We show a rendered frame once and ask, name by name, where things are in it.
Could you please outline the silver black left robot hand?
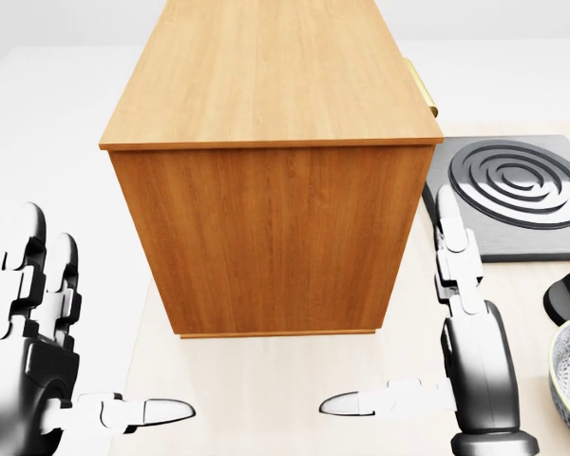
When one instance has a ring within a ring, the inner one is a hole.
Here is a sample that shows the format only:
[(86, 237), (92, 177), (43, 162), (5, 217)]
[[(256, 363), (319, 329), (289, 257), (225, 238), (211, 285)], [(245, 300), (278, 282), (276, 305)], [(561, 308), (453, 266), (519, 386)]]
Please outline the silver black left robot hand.
[(0, 456), (53, 456), (67, 430), (113, 436), (194, 417), (194, 407), (177, 399), (72, 396), (78, 248), (62, 233), (49, 251), (46, 236), (42, 209), (25, 203), (0, 266)]

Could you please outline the flat dark stove plate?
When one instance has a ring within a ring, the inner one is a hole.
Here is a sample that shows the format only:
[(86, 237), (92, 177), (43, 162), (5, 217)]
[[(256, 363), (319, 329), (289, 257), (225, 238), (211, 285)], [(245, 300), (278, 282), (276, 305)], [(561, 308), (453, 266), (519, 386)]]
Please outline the flat dark stove plate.
[(570, 261), (570, 140), (564, 135), (447, 137), (422, 198), (436, 217), (454, 192), (483, 262)]

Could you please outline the wooden cabinet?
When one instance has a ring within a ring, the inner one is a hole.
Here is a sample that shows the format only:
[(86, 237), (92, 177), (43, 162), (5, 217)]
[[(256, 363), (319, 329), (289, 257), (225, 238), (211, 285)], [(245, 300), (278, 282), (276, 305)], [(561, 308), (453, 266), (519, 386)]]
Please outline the wooden cabinet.
[(375, 0), (166, 0), (99, 146), (209, 338), (379, 329), (443, 138)]

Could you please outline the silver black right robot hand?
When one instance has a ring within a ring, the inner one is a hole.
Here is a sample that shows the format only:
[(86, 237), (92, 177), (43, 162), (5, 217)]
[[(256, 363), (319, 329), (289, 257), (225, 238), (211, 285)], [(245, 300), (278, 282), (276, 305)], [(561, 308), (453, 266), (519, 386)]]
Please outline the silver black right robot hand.
[(437, 192), (434, 229), (438, 300), (449, 315), (441, 336), (446, 378), (390, 380), (375, 391), (353, 391), (324, 400), (323, 414), (401, 419), (435, 409), (455, 412), (466, 434), (515, 432), (520, 427), (517, 383), (504, 325), (478, 286), (484, 269), (477, 241), (465, 227), (451, 186)]

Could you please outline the round black knob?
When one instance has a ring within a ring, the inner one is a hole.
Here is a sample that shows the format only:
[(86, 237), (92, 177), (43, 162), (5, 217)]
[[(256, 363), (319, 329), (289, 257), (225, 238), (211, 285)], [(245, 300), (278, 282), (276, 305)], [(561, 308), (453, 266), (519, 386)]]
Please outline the round black knob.
[(570, 320), (570, 274), (547, 289), (543, 296), (543, 307), (557, 326)]

